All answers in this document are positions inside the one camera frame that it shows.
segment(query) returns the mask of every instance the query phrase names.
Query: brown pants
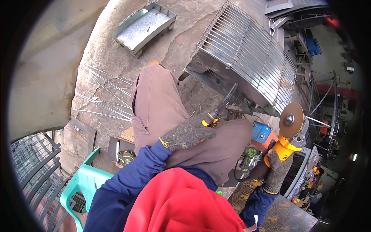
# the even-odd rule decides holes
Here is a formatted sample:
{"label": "brown pants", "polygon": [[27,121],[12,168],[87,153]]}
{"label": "brown pants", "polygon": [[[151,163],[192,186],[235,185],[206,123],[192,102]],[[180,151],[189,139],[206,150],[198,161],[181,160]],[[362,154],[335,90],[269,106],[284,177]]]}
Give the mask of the brown pants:
{"label": "brown pants", "polygon": [[[132,89],[135,153],[154,145],[158,138],[189,118],[175,84],[176,78],[159,64],[142,70]],[[219,123],[216,137],[192,148],[175,151],[166,161],[174,165],[197,166],[211,175],[217,185],[228,180],[252,137],[252,124],[246,119]]]}

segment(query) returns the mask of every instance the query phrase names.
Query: gloved hand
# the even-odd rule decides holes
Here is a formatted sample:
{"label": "gloved hand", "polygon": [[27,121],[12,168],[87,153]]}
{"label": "gloved hand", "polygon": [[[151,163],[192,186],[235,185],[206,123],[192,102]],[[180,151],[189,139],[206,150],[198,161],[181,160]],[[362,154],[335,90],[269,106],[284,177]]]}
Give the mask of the gloved hand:
{"label": "gloved hand", "polygon": [[195,146],[201,140],[215,138],[215,131],[211,127],[201,127],[204,113],[187,119],[165,135],[160,141],[171,152]]}
{"label": "gloved hand", "polygon": [[272,169],[265,177],[263,189],[267,193],[277,194],[282,186],[283,180],[285,179],[287,172],[292,165],[292,157],[289,156],[283,163],[281,163],[275,150],[269,150],[268,160],[272,166]]}

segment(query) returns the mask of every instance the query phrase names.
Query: angle grinder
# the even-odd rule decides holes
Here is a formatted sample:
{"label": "angle grinder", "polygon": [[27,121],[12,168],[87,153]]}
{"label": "angle grinder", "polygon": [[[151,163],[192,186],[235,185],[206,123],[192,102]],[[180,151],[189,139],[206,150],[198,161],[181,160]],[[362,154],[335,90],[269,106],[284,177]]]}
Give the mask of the angle grinder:
{"label": "angle grinder", "polygon": [[[304,116],[303,108],[299,103],[288,104],[279,120],[278,141],[272,147],[284,162],[294,151],[300,151],[306,144],[305,133],[309,127],[309,120]],[[268,155],[260,161],[249,173],[249,178],[262,180],[271,165]]]}

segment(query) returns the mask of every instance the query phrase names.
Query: cutting disc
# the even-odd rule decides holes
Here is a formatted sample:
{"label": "cutting disc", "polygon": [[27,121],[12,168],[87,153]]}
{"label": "cutting disc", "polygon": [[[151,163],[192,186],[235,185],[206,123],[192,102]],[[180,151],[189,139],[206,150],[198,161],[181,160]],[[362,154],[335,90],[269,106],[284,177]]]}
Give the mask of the cutting disc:
{"label": "cutting disc", "polygon": [[[287,115],[292,113],[294,115],[294,122],[291,126],[287,126],[285,124],[285,120]],[[285,138],[292,138],[297,135],[303,125],[304,120],[304,112],[303,108],[297,102],[292,102],[288,104],[281,114],[281,118],[279,120],[279,130],[281,135]]]}

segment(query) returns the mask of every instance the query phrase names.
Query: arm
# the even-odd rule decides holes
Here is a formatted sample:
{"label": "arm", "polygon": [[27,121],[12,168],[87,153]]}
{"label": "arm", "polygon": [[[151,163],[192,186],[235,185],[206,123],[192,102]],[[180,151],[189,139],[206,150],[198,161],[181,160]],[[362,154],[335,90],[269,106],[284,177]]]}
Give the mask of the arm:
{"label": "arm", "polygon": [[240,218],[245,225],[247,227],[253,226],[255,224],[254,215],[257,215],[257,226],[260,227],[265,214],[278,195],[265,192],[262,186],[256,187],[247,199],[245,208],[240,213]]}
{"label": "arm", "polygon": [[258,227],[263,223],[269,207],[273,204],[275,198],[279,196],[283,180],[292,164],[292,155],[283,163],[281,163],[274,150],[269,150],[267,155],[272,169],[269,170],[265,177],[264,184],[254,189],[246,201],[245,208],[240,213],[240,217],[247,227],[255,224],[254,215],[257,215]]}
{"label": "arm", "polygon": [[139,150],[138,157],[107,180],[95,192],[85,231],[122,232],[136,197],[146,184],[165,167],[174,151],[193,147],[202,139],[214,138],[212,128],[200,128],[198,117],[189,118],[163,135],[152,147]]}
{"label": "arm", "polygon": [[142,147],[134,161],[97,189],[84,230],[122,231],[134,199],[163,170],[169,155],[171,151],[160,141],[152,147]]}

